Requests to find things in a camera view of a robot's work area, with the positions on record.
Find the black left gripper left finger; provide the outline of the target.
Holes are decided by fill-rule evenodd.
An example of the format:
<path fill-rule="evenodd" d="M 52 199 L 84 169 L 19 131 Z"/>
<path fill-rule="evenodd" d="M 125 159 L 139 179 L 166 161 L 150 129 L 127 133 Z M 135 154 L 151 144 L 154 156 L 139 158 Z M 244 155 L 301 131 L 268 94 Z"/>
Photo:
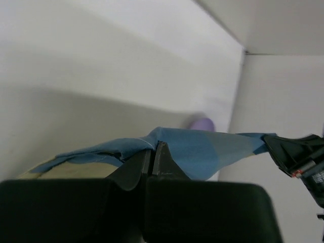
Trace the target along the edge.
<path fill-rule="evenodd" d="M 139 202 L 152 152 L 100 179 L 1 183 L 1 242 L 143 242 Z"/>

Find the purple plastic plate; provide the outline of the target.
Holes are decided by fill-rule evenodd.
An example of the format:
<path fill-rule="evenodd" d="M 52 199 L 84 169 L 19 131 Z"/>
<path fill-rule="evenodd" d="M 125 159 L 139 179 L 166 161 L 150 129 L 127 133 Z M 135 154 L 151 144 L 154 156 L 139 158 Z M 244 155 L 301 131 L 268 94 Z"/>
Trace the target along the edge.
<path fill-rule="evenodd" d="M 214 132 L 215 124 L 210 118 L 200 117 L 191 122 L 189 129 Z"/>

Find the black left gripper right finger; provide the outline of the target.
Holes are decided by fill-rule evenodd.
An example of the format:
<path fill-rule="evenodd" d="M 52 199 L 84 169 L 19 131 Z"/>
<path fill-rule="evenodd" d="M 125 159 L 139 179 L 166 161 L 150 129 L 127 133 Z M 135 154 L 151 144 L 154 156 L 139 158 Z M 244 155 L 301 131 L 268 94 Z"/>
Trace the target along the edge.
<path fill-rule="evenodd" d="M 159 143 L 145 188 L 146 242 L 282 242 L 272 201 L 255 184 L 195 181 Z"/>

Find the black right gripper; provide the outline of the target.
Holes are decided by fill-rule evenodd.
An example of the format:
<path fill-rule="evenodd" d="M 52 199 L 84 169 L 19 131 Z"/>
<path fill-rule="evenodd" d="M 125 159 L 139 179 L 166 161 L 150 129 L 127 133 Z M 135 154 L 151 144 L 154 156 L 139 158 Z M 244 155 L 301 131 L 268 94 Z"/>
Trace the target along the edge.
<path fill-rule="evenodd" d="M 263 141 L 279 169 L 300 179 L 323 209 L 323 138 L 309 135 L 288 139 L 265 135 Z"/>

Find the blue beige checked cloth napkin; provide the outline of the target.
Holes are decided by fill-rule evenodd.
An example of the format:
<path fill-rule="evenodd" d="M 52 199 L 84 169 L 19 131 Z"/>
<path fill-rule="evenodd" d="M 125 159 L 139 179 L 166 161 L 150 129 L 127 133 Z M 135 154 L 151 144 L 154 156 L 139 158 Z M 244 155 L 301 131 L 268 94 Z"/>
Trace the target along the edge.
<path fill-rule="evenodd" d="M 147 136 L 120 138 L 59 154 L 21 175 L 22 179 L 104 178 L 142 150 L 167 143 L 172 159 L 194 180 L 207 180 L 223 167 L 268 152 L 263 133 L 229 134 L 158 127 Z"/>

